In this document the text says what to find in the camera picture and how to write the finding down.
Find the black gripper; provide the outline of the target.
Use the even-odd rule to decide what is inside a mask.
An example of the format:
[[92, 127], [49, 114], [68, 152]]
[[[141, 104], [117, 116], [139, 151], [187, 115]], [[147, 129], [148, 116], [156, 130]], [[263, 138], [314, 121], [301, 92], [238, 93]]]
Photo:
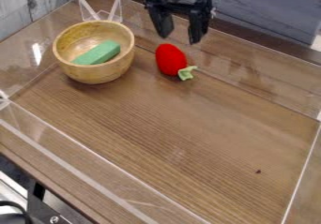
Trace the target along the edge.
[[171, 14], [178, 13], [190, 17], [190, 45], [198, 43], [207, 34], [211, 19], [211, 0], [144, 0], [155, 31], [166, 38], [172, 29]]

